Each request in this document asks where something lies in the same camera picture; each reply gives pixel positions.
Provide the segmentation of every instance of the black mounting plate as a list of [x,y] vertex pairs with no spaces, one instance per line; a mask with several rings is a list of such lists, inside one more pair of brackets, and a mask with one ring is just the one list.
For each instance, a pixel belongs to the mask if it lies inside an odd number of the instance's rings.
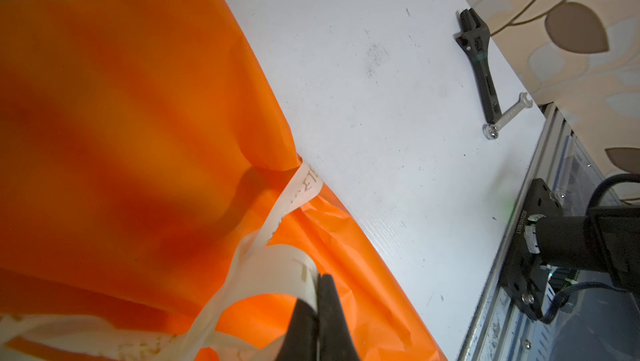
[[[541,268],[539,254],[530,253],[524,237],[530,215],[562,216],[562,206],[544,180],[533,179],[524,199],[507,258],[500,272],[500,285],[516,306],[532,320],[542,316],[542,301],[547,290],[548,269]],[[524,293],[533,295],[533,303],[522,301]]]

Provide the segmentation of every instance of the silver wrench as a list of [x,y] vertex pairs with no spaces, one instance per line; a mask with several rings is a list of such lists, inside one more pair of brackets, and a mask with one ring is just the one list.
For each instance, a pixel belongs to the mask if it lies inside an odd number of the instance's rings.
[[526,92],[520,93],[520,100],[514,104],[510,109],[507,110],[498,122],[495,124],[485,124],[483,126],[484,135],[489,140],[498,139],[498,132],[502,129],[507,123],[513,119],[520,111],[525,108],[533,107],[533,100],[528,99],[527,96],[529,94]]

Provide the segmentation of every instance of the black cylinder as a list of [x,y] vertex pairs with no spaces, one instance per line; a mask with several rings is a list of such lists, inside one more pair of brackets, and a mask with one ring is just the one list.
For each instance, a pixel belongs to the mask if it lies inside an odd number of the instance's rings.
[[540,257],[549,265],[606,272],[597,242],[584,216],[550,216],[536,221]]

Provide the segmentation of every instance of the beige wallpaper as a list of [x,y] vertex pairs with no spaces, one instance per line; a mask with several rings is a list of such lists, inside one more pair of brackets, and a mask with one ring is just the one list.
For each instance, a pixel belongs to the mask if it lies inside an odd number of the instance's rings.
[[[602,173],[640,173],[640,0],[467,1],[536,102],[558,105]],[[640,185],[616,191],[640,202]]]

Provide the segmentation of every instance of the black adjustable wrench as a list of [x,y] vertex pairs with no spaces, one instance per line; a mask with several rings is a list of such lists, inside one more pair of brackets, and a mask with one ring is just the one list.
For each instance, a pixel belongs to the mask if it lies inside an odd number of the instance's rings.
[[495,87],[493,87],[491,72],[489,72],[489,60],[487,59],[489,38],[491,37],[489,27],[480,19],[473,8],[460,13],[460,25],[462,26],[462,34],[456,37],[456,41],[471,60],[480,92],[480,101],[482,101],[484,119],[487,124],[495,124],[502,116],[502,111]]

